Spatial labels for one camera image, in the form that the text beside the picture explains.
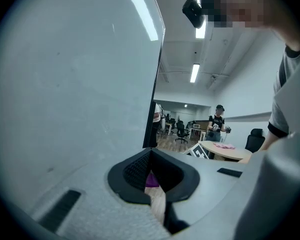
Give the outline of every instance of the purple object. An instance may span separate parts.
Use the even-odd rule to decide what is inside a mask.
[[[157,188],[160,186],[156,176],[153,173],[149,173],[148,177],[146,178],[145,186],[147,188]]]

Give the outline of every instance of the black t-shirt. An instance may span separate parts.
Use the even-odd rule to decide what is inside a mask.
[[[225,123],[225,120],[222,118],[222,116],[217,117],[216,115],[214,115],[214,118],[212,118],[212,115],[210,115],[209,122],[212,122],[212,126],[214,126],[214,124],[217,124],[218,127],[221,129],[222,128],[222,124]]]

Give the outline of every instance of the white wall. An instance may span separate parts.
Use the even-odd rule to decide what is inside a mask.
[[[233,119],[225,119],[225,125],[231,128],[225,139],[226,144],[232,144],[237,148],[245,148],[248,135],[254,128],[263,129],[262,135],[266,136],[268,133],[268,120],[271,113],[265,113],[254,116],[243,116]],[[226,136],[224,132],[221,133],[223,138]]]
[[[211,115],[210,106],[198,107],[195,112],[195,120],[208,120]]]
[[[189,104],[188,107],[185,107],[184,103],[164,100],[156,100],[156,102],[162,106],[165,114],[167,114],[166,111],[169,111],[171,118],[174,118],[176,121],[178,120],[178,117],[180,117],[180,120],[183,121],[184,124],[195,120],[197,108],[191,104]]]
[[[224,117],[270,112],[273,85],[283,57],[284,43],[272,32],[261,32],[234,72],[215,92]]]
[[[261,32],[222,88],[215,92],[225,108],[225,125],[232,131],[226,143],[244,148],[253,128],[268,133],[273,84],[284,52],[284,43],[272,32]]]

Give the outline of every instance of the desk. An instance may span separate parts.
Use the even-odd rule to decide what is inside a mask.
[[[205,141],[198,141],[202,147],[206,150],[209,150],[212,153],[215,153],[218,156],[229,158],[233,160],[241,160],[251,156],[251,152],[246,150],[245,148],[238,148],[230,149],[230,148],[221,148],[214,145],[213,141],[205,140]]]
[[[169,132],[168,132],[168,135],[170,135],[170,133],[171,133],[171,128],[172,128],[172,123],[166,122],[165,125],[166,125],[166,126],[169,126]]]
[[[192,130],[195,130],[195,131],[201,131],[200,128],[190,128],[190,129],[189,129],[189,132],[190,132],[190,134],[189,134],[189,140],[190,140],[190,137],[191,137],[191,132],[192,132]]]
[[[200,142],[203,141],[203,140],[205,139],[206,134],[207,134],[207,131],[201,130],[201,133],[200,133],[200,139],[199,139]]]

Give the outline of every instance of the wooden floor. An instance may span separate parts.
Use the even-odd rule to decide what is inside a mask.
[[[199,140],[199,136],[194,134],[191,135],[191,140],[188,137],[184,138],[188,143],[184,141],[181,143],[181,140],[175,141],[177,138],[176,134],[162,134],[162,138],[161,134],[157,134],[157,148],[182,153],[197,144]],[[163,224],[166,210],[166,193],[160,186],[146,187],[144,192],[151,197],[151,211],[153,215]]]
[[[182,141],[181,144],[181,140],[175,141],[177,138],[178,136],[176,134],[162,135],[162,138],[161,134],[157,134],[157,148],[182,153],[197,144],[199,140],[199,136],[195,134],[191,134],[191,140],[188,137],[184,138],[186,141],[188,141],[188,143]]]
[[[164,223],[166,210],[166,193],[159,187],[146,187],[145,191],[151,197],[151,211],[153,215]]]

